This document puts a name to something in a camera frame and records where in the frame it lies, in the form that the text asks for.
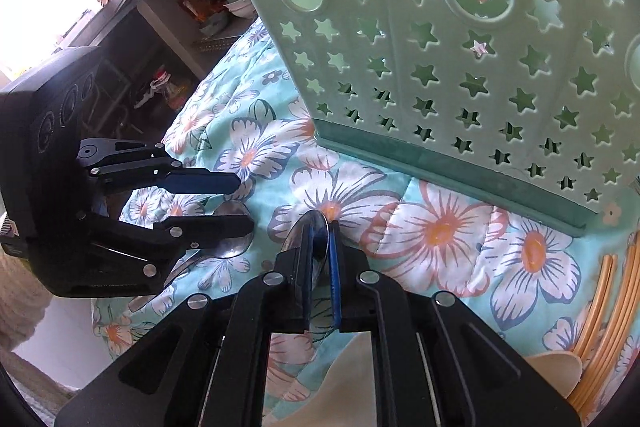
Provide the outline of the bamboo chopstick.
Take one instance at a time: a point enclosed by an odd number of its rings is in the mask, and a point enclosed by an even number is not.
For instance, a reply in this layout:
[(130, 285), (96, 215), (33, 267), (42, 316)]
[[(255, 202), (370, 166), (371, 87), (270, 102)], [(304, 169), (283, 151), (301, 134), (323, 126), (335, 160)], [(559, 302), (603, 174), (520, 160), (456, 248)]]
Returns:
[(634, 243), (627, 251), (620, 291), (614, 303), (613, 311), (602, 341), (584, 372), (576, 389), (570, 395), (570, 404), (585, 419), (602, 389), (605, 377), (612, 371), (617, 357), (637, 313), (639, 303), (639, 233), (634, 233)]
[(582, 331), (573, 349), (575, 355), (582, 360), (582, 364), (587, 363), (588, 355), (598, 337), (600, 324), (602, 323), (602, 315), (608, 304), (608, 297), (611, 295), (616, 265), (616, 255), (606, 254), (603, 256), (596, 290), (591, 299), (584, 326), (582, 326)]

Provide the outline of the green star-perforated utensil holder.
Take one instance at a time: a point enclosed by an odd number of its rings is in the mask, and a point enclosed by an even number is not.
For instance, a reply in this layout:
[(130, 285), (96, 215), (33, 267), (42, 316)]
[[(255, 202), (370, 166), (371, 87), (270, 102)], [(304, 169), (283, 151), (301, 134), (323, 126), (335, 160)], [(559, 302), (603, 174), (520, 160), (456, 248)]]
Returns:
[(578, 235), (639, 178), (639, 0), (252, 0), (318, 141)]

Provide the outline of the steel spoon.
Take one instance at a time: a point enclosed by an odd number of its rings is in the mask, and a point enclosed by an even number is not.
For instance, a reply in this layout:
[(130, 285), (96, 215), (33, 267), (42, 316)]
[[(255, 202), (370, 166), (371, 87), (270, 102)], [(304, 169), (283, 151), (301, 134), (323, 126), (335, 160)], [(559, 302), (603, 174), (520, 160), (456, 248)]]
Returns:
[(284, 276), (279, 333), (303, 333), (310, 323), (312, 292), (326, 264), (329, 223), (319, 210), (301, 215), (277, 255), (276, 271)]

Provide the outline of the stack of bowls on shelf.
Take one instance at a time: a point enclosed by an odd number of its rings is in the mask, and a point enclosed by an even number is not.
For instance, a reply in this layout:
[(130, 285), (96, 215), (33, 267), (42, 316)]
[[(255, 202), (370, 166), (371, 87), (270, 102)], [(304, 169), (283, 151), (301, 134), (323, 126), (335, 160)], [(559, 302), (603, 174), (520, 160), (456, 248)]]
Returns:
[(209, 0), (212, 14), (200, 23), (198, 30), (204, 37), (213, 37), (225, 30), (235, 18), (252, 20), (257, 11), (252, 0)]

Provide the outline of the cream shell-shaped plastic scoop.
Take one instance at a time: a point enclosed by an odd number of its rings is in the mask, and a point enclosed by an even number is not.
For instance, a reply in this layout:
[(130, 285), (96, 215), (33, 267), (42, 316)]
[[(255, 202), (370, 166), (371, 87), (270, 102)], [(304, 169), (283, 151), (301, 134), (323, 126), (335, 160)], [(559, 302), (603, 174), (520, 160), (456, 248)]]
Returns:
[[(465, 377), (477, 381), (470, 390), (477, 426), (579, 426), (577, 412), (566, 398), (578, 380), (578, 358), (567, 351), (519, 359), (510, 366), (481, 345), (472, 351)], [(378, 411), (374, 389), (372, 340), (359, 333), (331, 364), (320, 388), (295, 412), (266, 426), (375, 426)]]

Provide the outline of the floral turquoise quilted cloth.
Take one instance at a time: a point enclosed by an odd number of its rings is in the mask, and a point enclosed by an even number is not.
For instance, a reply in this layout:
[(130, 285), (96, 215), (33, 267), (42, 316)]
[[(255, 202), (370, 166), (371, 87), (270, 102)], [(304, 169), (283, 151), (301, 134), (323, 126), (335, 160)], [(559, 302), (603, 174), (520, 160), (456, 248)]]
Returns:
[(188, 167), (231, 171), (255, 221), (244, 254), (193, 263), (139, 310), (122, 299), (92, 305), (113, 357), (196, 293), (220, 298), (269, 271), (288, 231), (310, 210), (337, 221), (370, 267), (407, 291), (451, 291), (522, 355), (573, 351), (613, 306), (639, 228), (639, 192), (606, 207), (573, 239), (435, 184), (340, 155), (314, 141), (304, 103), (261, 22), (244, 32), (198, 85), (165, 133)]

